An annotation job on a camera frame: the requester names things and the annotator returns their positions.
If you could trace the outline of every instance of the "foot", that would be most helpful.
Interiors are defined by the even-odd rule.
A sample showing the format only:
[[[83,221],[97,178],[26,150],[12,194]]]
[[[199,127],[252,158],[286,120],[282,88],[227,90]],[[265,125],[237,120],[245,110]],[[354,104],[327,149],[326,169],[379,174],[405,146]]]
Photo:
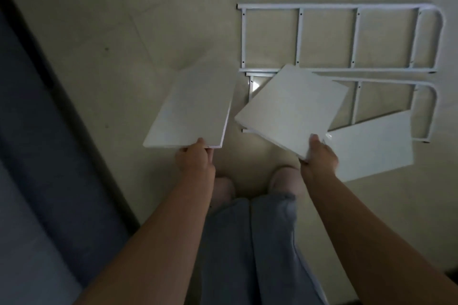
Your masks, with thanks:
[[[217,177],[213,185],[213,194],[208,213],[218,210],[222,205],[229,204],[235,198],[235,186],[227,177]]]
[[[302,180],[301,172],[290,166],[284,166],[272,175],[269,182],[269,193],[290,193],[298,196],[305,192],[306,185]]]

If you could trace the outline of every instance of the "white metal frame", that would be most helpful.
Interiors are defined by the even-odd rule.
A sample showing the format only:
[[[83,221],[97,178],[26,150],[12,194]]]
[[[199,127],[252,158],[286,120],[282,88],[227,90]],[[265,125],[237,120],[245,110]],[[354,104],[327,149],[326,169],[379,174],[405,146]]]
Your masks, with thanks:
[[[250,91],[248,94],[248,101],[251,100],[252,95],[253,95],[253,78],[254,77],[273,77],[274,75],[275,75],[274,73],[268,73],[268,72],[246,73],[246,76],[248,76],[250,79]],[[409,110],[411,111],[414,110],[419,87],[420,86],[429,87],[434,92],[435,101],[434,101],[434,108],[432,111],[430,125],[428,126],[427,135],[426,137],[413,137],[412,140],[430,142],[431,135],[432,135],[432,132],[436,124],[436,114],[437,114],[439,102],[441,99],[441,96],[440,96],[440,93],[437,87],[432,82],[419,81],[419,80],[392,80],[392,79],[383,79],[383,78],[379,79],[379,78],[364,78],[364,77],[340,77],[340,76],[325,76],[325,77],[329,78],[330,80],[334,80],[334,81],[346,81],[346,82],[356,82],[357,83],[357,87],[355,89],[355,94],[353,97],[353,106],[352,106],[352,115],[351,115],[350,125],[353,125],[356,123],[356,114],[358,113],[359,94],[360,94],[360,89],[361,89],[361,85],[363,82],[409,84],[409,85],[414,86],[414,91],[412,93],[412,97],[410,100],[410,106],[409,106]],[[242,129],[242,132],[253,132],[253,131],[249,129]]]
[[[351,61],[349,67],[330,67],[330,68],[307,68],[313,72],[428,72],[435,73],[437,71],[437,60],[442,48],[442,38],[445,27],[445,16],[442,10],[434,4],[430,3],[394,3],[394,4],[330,4],[330,3],[304,3],[304,4],[237,4],[237,8],[242,11],[242,34],[241,34],[241,65],[239,71],[242,72],[278,72],[279,68],[247,68],[246,63],[246,13],[248,10],[298,10],[298,24],[296,36],[296,56],[295,65],[299,65],[301,56],[302,43],[302,24],[303,16],[306,10],[354,10],[356,12],[353,30],[353,45],[351,52]],[[359,20],[363,10],[417,10],[417,18],[415,21],[414,34],[410,48],[410,59],[408,67],[355,67],[356,53],[359,41]],[[415,55],[420,33],[420,24],[423,12],[433,10],[440,15],[441,26],[437,38],[436,53],[434,55],[434,63],[431,67],[414,67]]]
[[[297,36],[296,36],[296,56],[295,56],[295,65],[299,65],[300,62],[300,55],[301,55],[301,43],[302,43],[302,24],[303,24],[303,16],[305,10],[319,10],[319,9],[346,9],[346,10],[354,10],[355,21],[354,21],[354,32],[353,32],[353,44],[352,44],[352,51],[351,51],[351,60],[349,67],[346,68],[307,68],[313,72],[335,72],[335,73],[350,73],[350,72],[427,72],[427,73],[436,73],[437,72],[437,60],[439,58],[441,49],[442,49],[442,38],[443,32],[445,27],[445,15],[442,10],[434,4],[430,3],[392,3],[392,4],[331,4],[331,3],[295,3],[295,4],[237,4],[237,8],[242,11],[242,33],[241,33],[241,64],[239,71],[245,72],[246,76],[249,77],[249,94],[248,94],[248,101],[251,101],[252,93],[253,93],[253,78],[254,77],[272,77],[275,73],[277,73],[280,69],[279,68],[247,68],[245,65],[246,62],[246,12],[247,10],[291,10],[297,9],[298,10],[298,24],[297,24]],[[355,67],[356,62],[356,53],[358,48],[358,40],[359,40],[359,21],[361,11],[363,10],[417,10],[417,17],[415,21],[415,28],[414,34],[412,37],[412,44],[410,48],[410,58],[409,58],[409,66],[408,67]],[[417,43],[419,39],[420,33],[420,24],[421,18],[423,15],[423,11],[426,10],[433,10],[440,15],[441,18],[441,26],[437,38],[437,45],[436,45],[436,53],[434,55],[434,63],[432,67],[414,67],[415,64],[415,55],[417,51]],[[358,111],[358,103],[359,97],[361,93],[361,88],[363,82],[379,82],[379,83],[393,83],[393,84],[410,84],[414,86],[414,90],[412,93],[412,98],[410,102],[410,110],[413,110],[415,106],[415,101],[417,99],[417,94],[419,90],[419,86],[427,86],[431,90],[434,91],[435,94],[435,103],[434,109],[431,117],[431,123],[428,127],[428,132],[426,137],[419,138],[415,137],[413,140],[415,141],[423,141],[423,142],[430,142],[432,131],[434,129],[435,120],[436,120],[436,113],[439,106],[440,94],[436,86],[428,81],[417,81],[417,80],[391,80],[391,79],[374,79],[374,78],[358,78],[358,77],[329,77],[332,80],[336,81],[350,81],[356,82],[356,89],[354,94],[353,100],[353,108],[352,108],[352,117],[351,117],[351,124],[356,122],[356,114]],[[251,132],[249,129],[243,129],[243,132]]]

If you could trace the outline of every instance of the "person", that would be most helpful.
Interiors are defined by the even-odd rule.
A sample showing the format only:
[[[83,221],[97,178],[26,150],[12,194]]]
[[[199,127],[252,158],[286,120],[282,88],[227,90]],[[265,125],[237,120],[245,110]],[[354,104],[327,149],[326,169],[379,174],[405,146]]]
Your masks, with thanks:
[[[202,139],[177,154],[178,184],[75,304],[182,304],[201,237],[202,304],[325,304],[295,248],[304,183],[362,303],[458,303],[458,287],[338,180],[318,136],[300,170],[281,168],[251,202],[234,200],[212,159]]]

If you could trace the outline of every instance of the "blue jeans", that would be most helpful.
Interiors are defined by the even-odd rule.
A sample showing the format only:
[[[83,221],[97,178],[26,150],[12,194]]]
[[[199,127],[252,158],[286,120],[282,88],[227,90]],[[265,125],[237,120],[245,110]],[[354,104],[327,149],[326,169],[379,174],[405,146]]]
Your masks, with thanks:
[[[296,201],[239,198],[210,215],[201,244],[201,305],[327,304],[295,246]]]

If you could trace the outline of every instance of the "rectangular board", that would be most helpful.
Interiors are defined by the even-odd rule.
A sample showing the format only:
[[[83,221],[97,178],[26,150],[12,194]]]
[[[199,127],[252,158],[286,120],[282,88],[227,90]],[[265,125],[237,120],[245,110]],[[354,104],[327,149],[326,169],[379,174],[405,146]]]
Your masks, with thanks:
[[[402,111],[328,132],[324,142],[339,158],[341,181],[414,163],[410,111]]]
[[[235,120],[305,159],[310,135],[324,137],[347,92],[339,83],[285,65]]]
[[[180,72],[148,135],[145,147],[185,147],[203,137],[220,148],[229,117],[237,66],[206,59]]]

